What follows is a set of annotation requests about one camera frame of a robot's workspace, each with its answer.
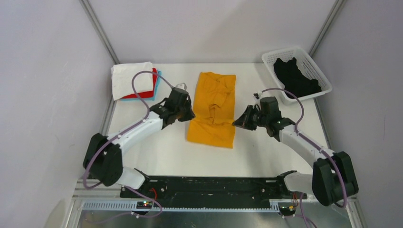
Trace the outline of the black t shirt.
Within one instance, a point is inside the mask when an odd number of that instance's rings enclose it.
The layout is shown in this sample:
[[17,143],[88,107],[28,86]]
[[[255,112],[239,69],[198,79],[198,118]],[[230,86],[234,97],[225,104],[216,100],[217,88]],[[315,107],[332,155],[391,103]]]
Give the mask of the black t shirt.
[[295,58],[287,62],[277,58],[273,67],[278,80],[284,85],[284,89],[298,98],[322,91],[317,79],[308,79],[302,74]]

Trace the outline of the left controller board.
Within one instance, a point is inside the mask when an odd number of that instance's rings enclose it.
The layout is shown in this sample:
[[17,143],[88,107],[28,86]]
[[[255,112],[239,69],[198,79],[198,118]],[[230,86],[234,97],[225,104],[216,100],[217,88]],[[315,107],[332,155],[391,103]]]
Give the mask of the left controller board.
[[136,209],[152,209],[153,208],[153,202],[152,201],[138,201],[136,203]]

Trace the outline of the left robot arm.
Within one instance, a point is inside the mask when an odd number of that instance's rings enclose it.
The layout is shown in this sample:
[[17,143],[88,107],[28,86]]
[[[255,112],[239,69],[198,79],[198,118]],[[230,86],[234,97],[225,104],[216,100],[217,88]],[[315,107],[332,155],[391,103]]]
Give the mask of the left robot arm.
[[94,134],[83,161],[84,178],[91,175],[105,186],[119,184],[131,188],[139,198],[149,194],[147,176],[138,169],[123,165],[124,155],[140,141],[163,130],[176,121],[195,118],[189,93],[174,87],[161,102],[147,106],[145,117],[116,133]]

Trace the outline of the folded white t shirt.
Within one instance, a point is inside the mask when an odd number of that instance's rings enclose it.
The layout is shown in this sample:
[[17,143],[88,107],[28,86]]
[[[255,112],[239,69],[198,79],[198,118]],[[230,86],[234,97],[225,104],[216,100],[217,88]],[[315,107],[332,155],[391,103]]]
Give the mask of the folded white t shirt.
[[[114,100],[121,99],[127,95],[134,94],[132,79],[135,74],[141,71],[153,71],[151,62],[129,63],[113,65],[112,72],[112,95]],[[137,93],[149,92],[154,88],[153,74],[142,73],[134,80]]]

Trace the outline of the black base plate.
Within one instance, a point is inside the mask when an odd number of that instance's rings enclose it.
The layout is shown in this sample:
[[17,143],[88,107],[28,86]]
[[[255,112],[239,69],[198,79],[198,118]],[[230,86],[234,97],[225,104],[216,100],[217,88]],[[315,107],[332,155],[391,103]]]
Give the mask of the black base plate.
[[150,176],[138,192],[164,208],[268,209],[271,200],[291,200],[283,178]]

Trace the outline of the yellow t shirt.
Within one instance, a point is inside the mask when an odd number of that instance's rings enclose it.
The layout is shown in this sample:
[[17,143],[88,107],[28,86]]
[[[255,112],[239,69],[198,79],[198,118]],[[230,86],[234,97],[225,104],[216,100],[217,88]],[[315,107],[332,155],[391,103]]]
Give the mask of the yellow t shirt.
[[235,75],[202,72],[192,105],[187,141],[232,149],[235,136]]

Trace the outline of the right controller board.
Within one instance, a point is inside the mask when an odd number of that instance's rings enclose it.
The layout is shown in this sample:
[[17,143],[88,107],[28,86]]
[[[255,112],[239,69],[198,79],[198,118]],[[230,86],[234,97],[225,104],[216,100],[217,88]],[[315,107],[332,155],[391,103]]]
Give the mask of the right controller board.
[[295,206],[279,206],[278,214],[282,218],[294,217],[295,213],[296,213],[296,207]]

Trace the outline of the controller board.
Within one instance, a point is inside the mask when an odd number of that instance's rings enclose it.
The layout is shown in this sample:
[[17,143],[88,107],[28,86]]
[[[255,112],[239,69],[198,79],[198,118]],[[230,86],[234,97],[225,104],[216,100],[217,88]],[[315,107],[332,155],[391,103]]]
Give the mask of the controller board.
[[153,202],[152,201],[138,201],[136,203],[136,209],[152,209],[153,208]]
[[282,218],[294,217],[295,213],[296,213],[296,207],[295,206],[279,206],[278,214]]

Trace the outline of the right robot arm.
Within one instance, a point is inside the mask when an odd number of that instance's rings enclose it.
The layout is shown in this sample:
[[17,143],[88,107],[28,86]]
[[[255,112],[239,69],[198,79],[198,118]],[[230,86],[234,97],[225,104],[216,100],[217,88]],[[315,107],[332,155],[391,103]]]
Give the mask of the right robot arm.
[[359,192],[351,157],[323,147],[299,130],[294,121],[282,117],[276,98],[264,97],[258,104],[248,105],[232,125],[250,131],[265,128],[268,136],[291,148],[310,165],[312,174],[283,174],[283,181],[276,185],[280,197],[289,198],[297,191],[312,194],[323,206],[330,206],[346,203],[348,197]]

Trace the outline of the white plastic basket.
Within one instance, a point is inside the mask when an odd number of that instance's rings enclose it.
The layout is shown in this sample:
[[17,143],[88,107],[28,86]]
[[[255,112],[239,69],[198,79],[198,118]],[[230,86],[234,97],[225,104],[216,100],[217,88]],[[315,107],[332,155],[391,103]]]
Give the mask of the white plastic basket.
[[313,99],[332,91],[333,87],[327,77],[314,62],[311,56],[300,47],[287,47],[278,50],[272,50],[264,53],[261,56],[261,59],[269,74],[271,75],[276,87],[281,89],[285,88],[285,86],[278,79],[274,71],[274,63],[278,58],[280,58],[284,62],[296,59],[296,66],[301,71],[301,73],[308,79],[316,79],[318,81],[318,85],[321,87],[321,91],[313,93],[311,95],[302,96],[299,98],[300,101]]

